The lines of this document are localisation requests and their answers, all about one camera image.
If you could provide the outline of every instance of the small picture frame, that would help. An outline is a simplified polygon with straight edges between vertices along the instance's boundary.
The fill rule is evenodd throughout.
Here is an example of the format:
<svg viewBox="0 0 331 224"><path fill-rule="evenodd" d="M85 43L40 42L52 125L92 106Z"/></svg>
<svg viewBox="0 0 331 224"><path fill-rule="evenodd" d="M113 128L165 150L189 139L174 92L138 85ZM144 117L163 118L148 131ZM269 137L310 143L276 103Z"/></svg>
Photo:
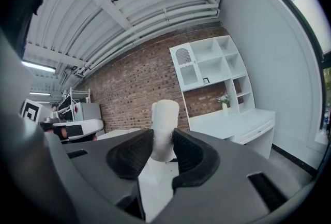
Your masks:
<svg viewBox="0 0 331 224"><path fill-rule="evenodd" d="M208 78L204 78L203 80L203 84L209 84L209 79Z"/></svg>

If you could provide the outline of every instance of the white desk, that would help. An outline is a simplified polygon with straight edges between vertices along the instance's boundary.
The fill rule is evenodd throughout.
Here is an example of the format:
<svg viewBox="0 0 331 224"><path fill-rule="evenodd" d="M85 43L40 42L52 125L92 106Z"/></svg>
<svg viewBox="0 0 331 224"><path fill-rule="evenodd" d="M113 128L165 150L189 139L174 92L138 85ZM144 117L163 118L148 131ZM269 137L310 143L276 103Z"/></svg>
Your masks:
<svg viewBox="0 0 331 224"><path fill-rule="evenodd" d="M189 119L190 130L219 139L246 144L269 158L274 136L275 112L251 109L240 115L229 108L229 114L217 111Z"/></svg>

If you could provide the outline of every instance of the gray floor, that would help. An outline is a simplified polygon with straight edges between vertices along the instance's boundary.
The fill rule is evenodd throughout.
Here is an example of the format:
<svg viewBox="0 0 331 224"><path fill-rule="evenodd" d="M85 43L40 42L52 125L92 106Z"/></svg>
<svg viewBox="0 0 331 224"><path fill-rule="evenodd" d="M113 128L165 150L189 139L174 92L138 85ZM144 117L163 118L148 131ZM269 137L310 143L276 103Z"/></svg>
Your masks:
<svg viewBox="0 0 331 224"><path fill-rule="evenodd" d="M311 180L311 175L308 172L301 169L299 166L297 166L289 159L285 158L283 155L279 154L273 149L271 150L269 161L285 173L295 178L302 187L307 185Z"/></svg>

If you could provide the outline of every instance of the ceiling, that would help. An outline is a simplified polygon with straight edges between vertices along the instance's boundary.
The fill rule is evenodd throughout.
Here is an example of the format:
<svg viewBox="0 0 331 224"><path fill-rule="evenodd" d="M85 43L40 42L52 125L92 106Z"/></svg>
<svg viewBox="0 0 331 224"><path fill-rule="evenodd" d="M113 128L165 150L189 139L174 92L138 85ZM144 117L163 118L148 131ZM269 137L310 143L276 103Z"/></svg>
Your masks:
<svg viewBox="0 0 331 224"><path fill-rule="evenodd" d="M47 101L59 101L61 91L148 38L174 26L218 18L219 1L44 0L33 15L24 59L55 67L56 73L33 69L31 91L49 92Z"/></svg>

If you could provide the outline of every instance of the cabinet door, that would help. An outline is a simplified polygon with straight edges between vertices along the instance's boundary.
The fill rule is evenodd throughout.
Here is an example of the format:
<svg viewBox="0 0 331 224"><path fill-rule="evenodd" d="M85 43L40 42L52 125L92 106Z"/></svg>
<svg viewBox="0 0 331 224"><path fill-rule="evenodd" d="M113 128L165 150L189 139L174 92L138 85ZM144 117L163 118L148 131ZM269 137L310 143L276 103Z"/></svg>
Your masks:
<svg viewBox="0 0 331 224"><path fill-rule="evenodd" d="M170 49L180 89L187 91L203 86L200 70L190 44L181 44Z"/></svg>

